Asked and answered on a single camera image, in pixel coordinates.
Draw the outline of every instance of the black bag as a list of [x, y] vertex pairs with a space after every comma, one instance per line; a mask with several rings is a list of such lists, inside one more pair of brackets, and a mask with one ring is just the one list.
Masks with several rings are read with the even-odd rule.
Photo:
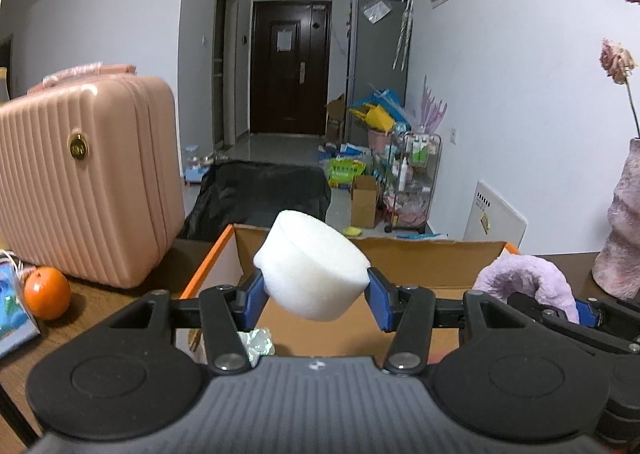
[[283, 210], [324, 221], [329, 204], [331, 188], [319, 167], [226, 161], [203, 177], [178, 237], [213, 243], [234, 223], [271, 228]]

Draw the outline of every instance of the cardboard box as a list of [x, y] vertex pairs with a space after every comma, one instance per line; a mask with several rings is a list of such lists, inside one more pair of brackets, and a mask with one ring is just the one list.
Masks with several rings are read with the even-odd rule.
[[[233, 225], [226, 228], [211, 248], [181, 298], [197, 297], [200, 291], [221, 284], [237, 285], [254, 271], [254, 254], [267, 237], [263, 228]], [[396, 285], [417, 284], [432, 289], [437, 297], [460, 299], [471, 288], [482, 268], [503, 252], [506, 243], [457, 243], [455, 241], [403, 241], [356, 238], [353, 243], [388, 280]], [[382, 362], [393, 333], [378, 329], [362, 295], [334, 322], [312, 322], [296, 317], [269, 300], [259, 328], [269, 328], [276, 354], [302, 357], [371, 356]], [[194, 358], [188, 348], [188, 330], [176, 331], [176, 346]], [[431, 354], [441, 357], [458, 347], [457, 329], [434, 329]]]
[[373, 176], [358, 176], [351, 185], [351, 226], [375, 228], [378, 182]]
[[344, 103], [344, 95], [326, 105], [326, 129], [324, 140], [340, 147], [344, 133], [344, 113], [347, 111], [347, 104]]

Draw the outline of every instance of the vase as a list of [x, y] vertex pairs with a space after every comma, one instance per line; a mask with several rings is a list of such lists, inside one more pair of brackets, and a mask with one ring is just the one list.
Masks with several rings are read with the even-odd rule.
[[607, 213], [611, 233], [591, 273], [609, 295], [633, 298], [640, 290], [640, 139], [629, 145], [622, 177]]

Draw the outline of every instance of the wooden table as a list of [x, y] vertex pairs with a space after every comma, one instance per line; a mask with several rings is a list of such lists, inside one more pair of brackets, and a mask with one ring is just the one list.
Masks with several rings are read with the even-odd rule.
[[[24, 386], [33, 366], [60, 345], [152, 289], [167, 289], [173, 297], [178, 297], [211, 246], [211, 243], [176, 240], [161, 264], [139, 288], [132, 291], [106, 289], [82, 281], [72, 282], [72, 306], [65, 316], [55, 323], [42, 326], [43, 336], [0, 360], [0, 383], [32, 426], [37, 429], [35, 418], [25, 399]], [[545, 256], [545, 259], [553, 262], [564, 273], [576, 297], [610, 299], [591, 277], [595, 256], [595, 253], [579, 253]], [[23, 451], [24, 446], [0, 419], [0, 453], [17, 454]]]

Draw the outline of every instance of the refrigerator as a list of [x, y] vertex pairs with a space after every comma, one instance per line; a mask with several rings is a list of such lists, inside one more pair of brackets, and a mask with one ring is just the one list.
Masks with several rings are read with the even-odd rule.
[[[378, 0], [351, 0], [349, 32], [347, 106], [372, 95], [375, 89], [394, 90], [404, 105], [408, 64], [401, 70], [404, 43], [396, 69], [393, 69], [396, 48], [402, 27], [405, 4], [402, 0], [387, 0], [392, 10], [372, 24], [364, 9]], [[354, 145], [368, 146], [367, 129], [347, 114], [344, 140]]]

